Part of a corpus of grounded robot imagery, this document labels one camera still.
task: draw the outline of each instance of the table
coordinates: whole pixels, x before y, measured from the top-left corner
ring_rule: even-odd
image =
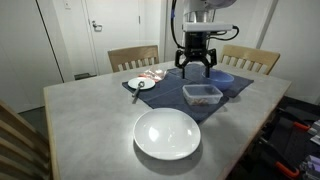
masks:
[[[174,62],[158,65],[174,67]],[[134,143],[133,126],[151,110],[132,104],[121,83],[147,67],[44,89],[54,179],[224,179],[283,97],[291,82],[232,66],[214,67],[254,83],[200,124],[190,156],[161,161]]]

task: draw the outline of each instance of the chair back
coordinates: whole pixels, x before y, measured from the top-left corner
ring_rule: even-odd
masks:
[[[158,46],[140,46],[108,51],[113,72],[159,64]]]
[[[276,52],[225,45],[219,62],[268,75],[279,57],[280,54]]]
[[[0,101],[0,179],[48,179],[48,140]]]

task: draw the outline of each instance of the white plate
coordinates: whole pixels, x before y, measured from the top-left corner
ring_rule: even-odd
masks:
[[[197,149],[201,134],[195,121],[184,112],[158,108],[137,120],[133,137],[146,154],[162,160],[177,160]]]
[[[145,78],[145,77],[137,77],[137,78],[133,78],[128,82],[128,85],[133,88],[133,89],[137,89],[138,84],[140,81],[144,81],[144,86],[140,89],[150,89],[152,88],[156,83],[154,82],[154,80],[150,79],[150,78]]]

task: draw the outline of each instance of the small plate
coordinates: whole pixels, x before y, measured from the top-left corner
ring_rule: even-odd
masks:
[[[144,86],[140,89],[150,89],[152,88],[156,83],[154,82],[154,80],[150,79],[150,78],[145,78],[145,77],[137,77],[137,78],[133,78],[128,82],[128,85],[133,88],[133,89],[137,89],[138,84],[140,81],[144,81]]]

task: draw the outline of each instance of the door handle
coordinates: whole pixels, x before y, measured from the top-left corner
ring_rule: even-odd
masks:
[[[101,24],[97,24],[96,21],[92,21],[92,26],[95,32],[101,32],[103,26]]]

